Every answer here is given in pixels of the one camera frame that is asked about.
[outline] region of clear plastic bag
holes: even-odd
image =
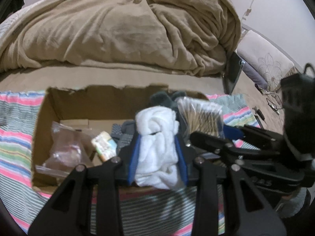
[[[224,138],[222,106],[202,99],[180,97],[176,99],[180,115],[186,123],[184,138],[194,131]]]
[[[78,164],[93,166],[82,143],[90,142],[90,136],[57,122],[52,123],[51,134],[54,143],[50,157],[42,166],[36,166],[38,173],[65,178]]]

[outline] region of pillow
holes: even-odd
[[[266,80],[244,59],[245,64],[243,65],[243,72],[254,82],[257,83],[259,87],[266,90],[268,87],[268,83]]]
[[[280,88],[282,78],[298,72],[291,60],[252,30],[239,43],[237,53],[266,80],[271,92]]]

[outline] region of rolled white cloth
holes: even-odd
[[[182,187],[174,143],[174,136],[179,127],[176,113],[167,107],[150,107],[136,115],[136,124],[141,135],[135,174],[137,185],[153,186],[158,189]]]

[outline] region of blue gripper pad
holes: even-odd
[[[181,149],[181,145],[179,144],[179,140],[178,140],[177,136],[174,137],[174,141],[175,141],[176,152],[178,155],[177,165],[179,168],[179,173],[180,173],[182,181],[184,182],[185,185],[187,185],[188,184],[187,164],[185,162],[184,155],[183,155],[182,149]]]
[[[242,139],[244,137],[243,131],[241,131],[238,128],[231,127],[228,125],[223,126],[223,133],[225,138],[229,140],[237,140],[237,139]]]
[[[140,154],[140,141],[141,141],[141,135],[139,134],[136,143],[134,145],[134,149],[132,150],[132,156],[129,163],[129,173],[127,177],[127,182],[129,185],[131,185],[134,181],[134,177],[136,175],[136,170],[138,166],[138,160],[139,160],[139,154]]]

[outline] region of blanket fold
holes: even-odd
[[[45,0],[0,38],[0,72],[58,60],[204,76],[240,32],[230,0]]]

